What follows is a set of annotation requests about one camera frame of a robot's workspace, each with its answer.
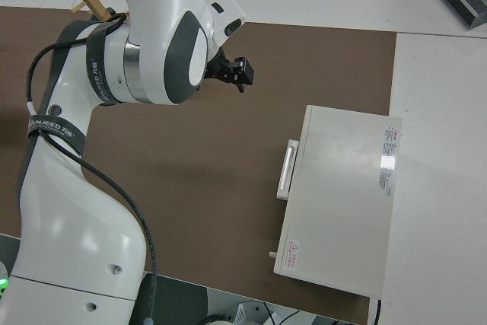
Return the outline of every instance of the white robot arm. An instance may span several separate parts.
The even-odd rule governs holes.
[[[135,218],[83,177],[84,137],[100,104],[179,104],[203,78],[240,91],[252,84],[246,59],[229,62],[221,50],[244,13],[232,0],[209,1],[127,0],[130,25],[118,15],[116,23],[63,30],[39,111],[28,103],[21,247],[0,300],[1,325],[129,322],[145,239]]]

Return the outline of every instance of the brown surface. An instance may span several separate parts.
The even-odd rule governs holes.
[[[8,218],[0,232],[20,235],[14,191],[26,145],[28,66],[79,17],[0,8],[0,189]],[[285,212],[275,198],[285,147],[299,139],[306,105],[387,114],[395,39],[394,33],[246,24],[225,52],[248,57],[254,86],[239,94],[210,80],[178,107],[98,107],[86,160],[142,207],[161,274],[366,323],[367,298],[278,276],[268,252],[277,249]],[[37,84],[46,73],[41,67]]]

